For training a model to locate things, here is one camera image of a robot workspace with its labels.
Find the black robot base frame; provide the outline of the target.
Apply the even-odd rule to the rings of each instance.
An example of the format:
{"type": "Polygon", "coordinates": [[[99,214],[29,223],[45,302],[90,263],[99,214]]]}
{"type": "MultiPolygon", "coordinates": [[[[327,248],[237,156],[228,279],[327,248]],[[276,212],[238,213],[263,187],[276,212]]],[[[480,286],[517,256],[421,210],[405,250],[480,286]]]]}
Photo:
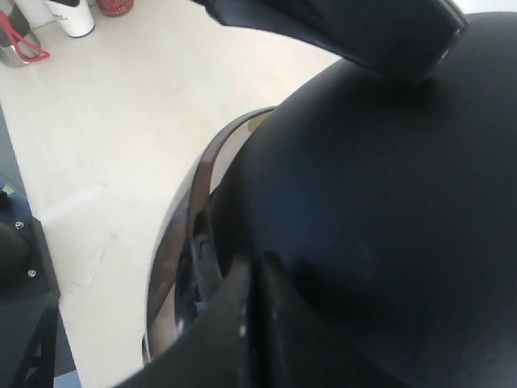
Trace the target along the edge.
{"type": "Polygon", "coordinates": [[[54,385],[59,296],[39,220],[2,223],[2,387],[54,385]]]}

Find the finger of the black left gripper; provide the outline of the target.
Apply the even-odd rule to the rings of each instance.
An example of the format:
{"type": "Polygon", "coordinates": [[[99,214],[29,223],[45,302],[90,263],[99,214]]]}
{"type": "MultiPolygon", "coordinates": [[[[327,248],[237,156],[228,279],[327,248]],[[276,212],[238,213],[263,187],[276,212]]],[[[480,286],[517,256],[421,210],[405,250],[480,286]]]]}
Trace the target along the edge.
{"type": "Polygon", "coordinates": [[[379,74],[421,82],[466,29],[452,1],[204,0],[219,24],[288,36],[379,74]]]}

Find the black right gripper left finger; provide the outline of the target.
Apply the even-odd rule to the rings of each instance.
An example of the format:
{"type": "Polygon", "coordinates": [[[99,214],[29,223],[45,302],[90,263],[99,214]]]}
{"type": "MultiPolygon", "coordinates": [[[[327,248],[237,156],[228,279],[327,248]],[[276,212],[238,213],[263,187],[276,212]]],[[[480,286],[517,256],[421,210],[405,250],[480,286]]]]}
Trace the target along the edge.
{"type": "Polygon", "coordinates": [[[158,359],[120,387],[252,387],[250,262],[236,258],[193,324],[158,359]]]}

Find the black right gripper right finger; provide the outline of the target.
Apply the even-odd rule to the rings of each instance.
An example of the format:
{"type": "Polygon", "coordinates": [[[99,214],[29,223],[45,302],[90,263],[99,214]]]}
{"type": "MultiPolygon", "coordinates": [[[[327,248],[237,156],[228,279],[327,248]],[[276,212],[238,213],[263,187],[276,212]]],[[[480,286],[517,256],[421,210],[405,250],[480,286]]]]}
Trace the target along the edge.
{"type": "Polygon", "coordinates": [[[280,263],[265,257],[255,270],[260,333],[254,349],[257,387],[428,387],[392,375],[342,346],[290,283],[280,263]]]}

